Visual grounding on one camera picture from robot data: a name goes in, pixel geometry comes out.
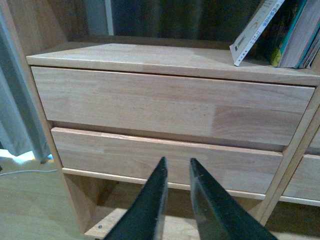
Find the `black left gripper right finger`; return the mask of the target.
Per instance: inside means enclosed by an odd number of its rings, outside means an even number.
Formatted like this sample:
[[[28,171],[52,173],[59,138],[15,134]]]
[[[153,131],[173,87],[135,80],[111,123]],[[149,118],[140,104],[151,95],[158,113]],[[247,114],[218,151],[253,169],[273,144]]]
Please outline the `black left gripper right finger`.
[[[190,159],[190,198],[201,240],[275,240],[196,158]]]

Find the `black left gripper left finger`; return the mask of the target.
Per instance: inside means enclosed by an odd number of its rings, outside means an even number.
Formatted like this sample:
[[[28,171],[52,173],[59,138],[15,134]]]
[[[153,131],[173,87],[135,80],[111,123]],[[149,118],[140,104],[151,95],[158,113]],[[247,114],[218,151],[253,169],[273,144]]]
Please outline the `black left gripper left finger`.
[[[161,240],[168,199],[168,164],[163,156],[140,193],[105,240]]]

